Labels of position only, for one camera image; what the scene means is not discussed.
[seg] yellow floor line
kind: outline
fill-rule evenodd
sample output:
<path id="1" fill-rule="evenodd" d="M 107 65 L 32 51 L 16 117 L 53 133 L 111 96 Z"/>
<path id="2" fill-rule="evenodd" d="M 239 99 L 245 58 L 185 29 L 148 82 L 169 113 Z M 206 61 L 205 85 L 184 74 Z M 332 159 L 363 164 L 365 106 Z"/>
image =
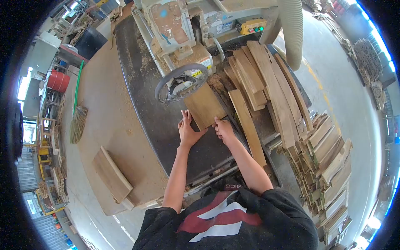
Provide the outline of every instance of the yellow floor line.
<path id="1" fill-rule="evenodd" d="M 322 91 L 322 94 L 324 95 L 324 99 L 326 101 L 326 104 L 328 105 L 328 108 L 332 113 L 332 118 L 333 118 L 333 122 L 334 122 L 334 124 L 336 126 L 336 129 L 337 129 L 339 135 L 342 135 L 342 132 L 340 131 L 340 126 L 339 126 L 338 120 L 336 119 L 336 116 L 333 113 L 333 107 L 329 103 L 328 96 L 326 95 L 326 92 L 324 91 L 324 87 L 322 86 L 322 83 L 317 78 L 317 76 L 315 75 L 314 71 L 312 70 L 312 68 L 310 67 L 310 64 L 306 61 L 306 59 L 303 60 L 303 63 L 308 68 L 308 71 L 312 75 L 312 77 L 314 77 L 314 80 L 318 83 L 318 87 Z"/>

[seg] workbench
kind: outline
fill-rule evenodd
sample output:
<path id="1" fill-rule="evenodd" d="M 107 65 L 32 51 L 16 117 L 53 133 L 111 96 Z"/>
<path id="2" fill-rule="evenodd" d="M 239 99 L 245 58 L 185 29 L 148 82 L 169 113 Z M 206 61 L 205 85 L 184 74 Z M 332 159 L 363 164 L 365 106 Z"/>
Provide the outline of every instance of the workbench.
<path id="1" fill-rule="evenodd" d="M 182 119 L 180 111 L 187 108 L 183 100 L 166 105 L 155 99 L 154 90 L 162 76 L 152 60 L 133 16 L 126 17 L 116 25 L 115 37 L 122 72 L 134 109 L 158 161 L 169 176 L 176 149 L 180 144 L 177 128 L 178 122 Z M 243 36 L 238 40 L 223 43 L 222 48 L 229 56 L 232 47 L 239 48 L 247 40 L 257 40 L 257 37 Z M 268 48 L 273 54 L 276 53 L 271 45 Z M 310 99 L 296 76 L 292 71 L 291 73 L 307 107 L 310 107 Z M 261 114 L 253 121 L 263 146 L 278 136 L 267 108 L 261 110 Z M 194 121 L 191 126 L 198 131 Z M 233 167 L 234 159 L 222 140 L 215 135 L 214 130 L 209 129 L 190 151 L 186 182 L 192 184 L 207 179 L 215 170 L 226 165 Z"/>

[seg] wrist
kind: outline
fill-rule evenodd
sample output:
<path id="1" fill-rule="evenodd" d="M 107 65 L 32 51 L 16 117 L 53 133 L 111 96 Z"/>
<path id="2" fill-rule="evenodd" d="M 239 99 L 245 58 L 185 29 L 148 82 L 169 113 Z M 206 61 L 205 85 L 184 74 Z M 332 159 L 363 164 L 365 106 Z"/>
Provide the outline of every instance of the wrist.
<path id="1" fill-rule="evenodd" d="M 236 136 L 232 136 L 228 140 L 226 140 L 225 145 L 230 149 L 231 147 L 235 147 L 236 145 L 241 145 L 242 143 L 239 141 L 239 139 Z"/>
<path id="2" fill-rule="evenodd" d="M 176 153 L 182 152 L 182 153 L 189 153 L 191 149 L 191 146 L 188 145 L 179 145 L 179 147 L 176 149 Z"/>

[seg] red and white graphic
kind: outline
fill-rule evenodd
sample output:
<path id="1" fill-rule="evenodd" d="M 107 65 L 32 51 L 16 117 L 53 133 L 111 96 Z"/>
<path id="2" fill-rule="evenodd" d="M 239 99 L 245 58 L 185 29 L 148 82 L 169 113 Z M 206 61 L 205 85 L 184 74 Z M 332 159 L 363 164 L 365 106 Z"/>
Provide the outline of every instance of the red and white graphic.
<path id="1" fill-rule="evenodd" d="M 189 214 L 176 232 L 198 233 L 189 241 L 198 242 L 207 236 L 238 234 L 242 222 L 260 225 L 261 218 L 258 214 L 247 214 L 247 208 L 237 202 L 227 204 L 228 198 L 236 192 L 237 190 L 219 192 L 208 206 Z"/>

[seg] broom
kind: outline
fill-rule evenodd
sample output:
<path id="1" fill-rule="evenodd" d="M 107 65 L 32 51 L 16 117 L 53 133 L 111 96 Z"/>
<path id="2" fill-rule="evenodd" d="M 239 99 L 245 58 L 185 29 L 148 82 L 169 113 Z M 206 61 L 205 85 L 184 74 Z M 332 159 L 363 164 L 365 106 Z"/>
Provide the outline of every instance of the broom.
<path id="1" fill-rule="evenodd" d="M 72 121 L 70 126 L 70 140 L 71 144 L 77 144 L 82 137 L 83 129 L 85 128 L 86 116 L 88 114 L 88 109 L 82 106 L 77 106 L 78 104 L 78 88 L 79 88 L 79 80 L 80 73 L 83 68 L 83 60 L 80 64 L 78 80 L 76 82 L 76 90 L 75 90 L 75 101 L 74 101 L 74 109 L 72 110 Z"/>

